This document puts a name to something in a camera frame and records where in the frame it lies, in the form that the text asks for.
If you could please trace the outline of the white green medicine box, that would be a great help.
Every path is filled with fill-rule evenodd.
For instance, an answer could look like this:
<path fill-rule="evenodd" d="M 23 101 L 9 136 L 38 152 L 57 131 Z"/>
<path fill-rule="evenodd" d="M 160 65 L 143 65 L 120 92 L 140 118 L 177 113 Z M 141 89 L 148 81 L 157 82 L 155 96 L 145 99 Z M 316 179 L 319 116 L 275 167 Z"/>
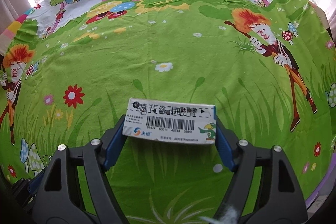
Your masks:
<path fill-rule="evenodd" d="M 214 144 L 215 106 L 130 98 L 122 134 L 167 143 Z"/>

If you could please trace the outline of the purple cardboard storage box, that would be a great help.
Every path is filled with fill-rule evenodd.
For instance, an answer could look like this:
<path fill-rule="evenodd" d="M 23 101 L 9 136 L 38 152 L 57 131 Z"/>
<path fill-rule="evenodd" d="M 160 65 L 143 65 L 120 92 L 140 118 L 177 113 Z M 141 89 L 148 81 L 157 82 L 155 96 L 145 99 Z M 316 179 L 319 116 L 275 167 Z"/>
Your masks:
<path fill-rule="evenodd" d="M 334 185 L 335 182 L 325 182 L 324 184 L 319 184 L 315 191 L 306 199 L 306 208 L 309 217 L 316 213 L 323 205 Z"/>

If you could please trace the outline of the green cartoon print cloth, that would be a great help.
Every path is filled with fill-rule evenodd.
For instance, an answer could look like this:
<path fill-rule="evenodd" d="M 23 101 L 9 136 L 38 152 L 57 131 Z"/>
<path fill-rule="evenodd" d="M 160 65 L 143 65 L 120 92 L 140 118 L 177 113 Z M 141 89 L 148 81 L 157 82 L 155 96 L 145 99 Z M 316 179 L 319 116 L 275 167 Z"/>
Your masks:
<path fill-rule="evenodd" d="M 280 145 L 308 198 L 335 143 L 335 44 L 309 0 L 45 0 L 1 34 L 1 174 L 112 128 L 130 98 L 214 105 Z M 232 173 L 213 144 L 131 137 L 107 173 L 131 223 L 200 223 Z"/>

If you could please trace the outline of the pink drape left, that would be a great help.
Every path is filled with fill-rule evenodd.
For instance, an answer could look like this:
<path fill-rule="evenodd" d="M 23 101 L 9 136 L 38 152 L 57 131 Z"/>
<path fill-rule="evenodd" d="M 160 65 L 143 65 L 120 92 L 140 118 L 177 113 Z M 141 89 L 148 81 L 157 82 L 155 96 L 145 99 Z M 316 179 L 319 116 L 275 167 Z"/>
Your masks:
<path fill-rule="evenodd" d="M 1 0 L 0 29 L 3 32 L 14 20 L 31 8 L 28 0 Z"/>

